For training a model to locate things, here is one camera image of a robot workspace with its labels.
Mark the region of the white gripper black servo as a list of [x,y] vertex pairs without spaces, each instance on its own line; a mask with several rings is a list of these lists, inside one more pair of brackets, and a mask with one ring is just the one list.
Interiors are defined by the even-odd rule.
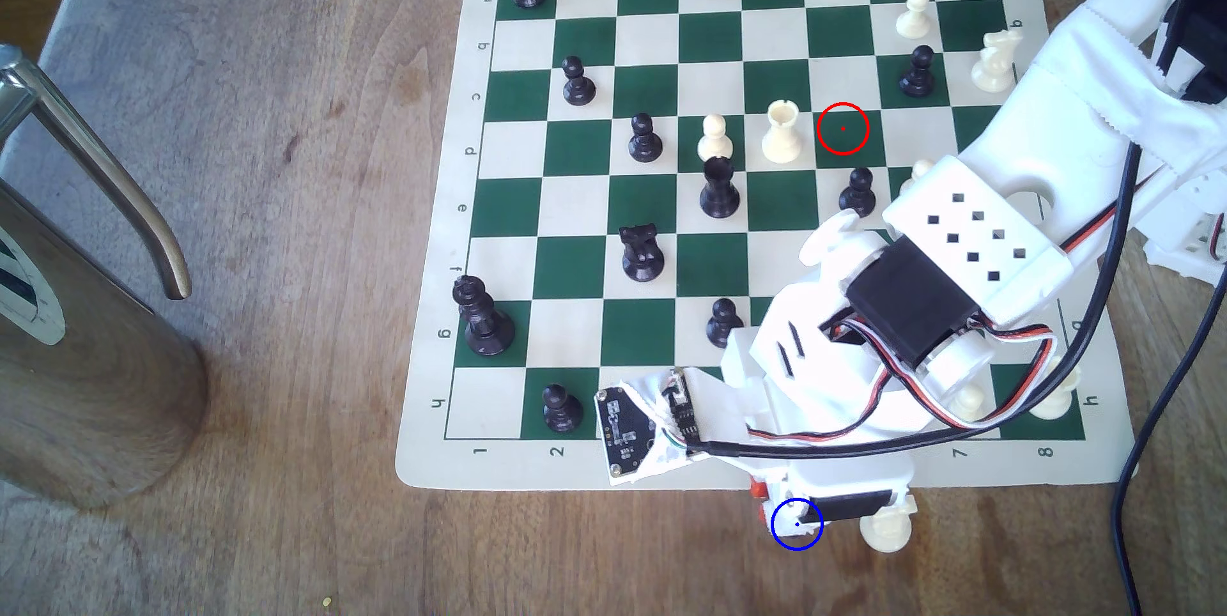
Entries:
[[768,482],[751,477],[750,495],[778,536],[820,536],[837,520],[917,513],[913,475],[909,455],[787,461]]

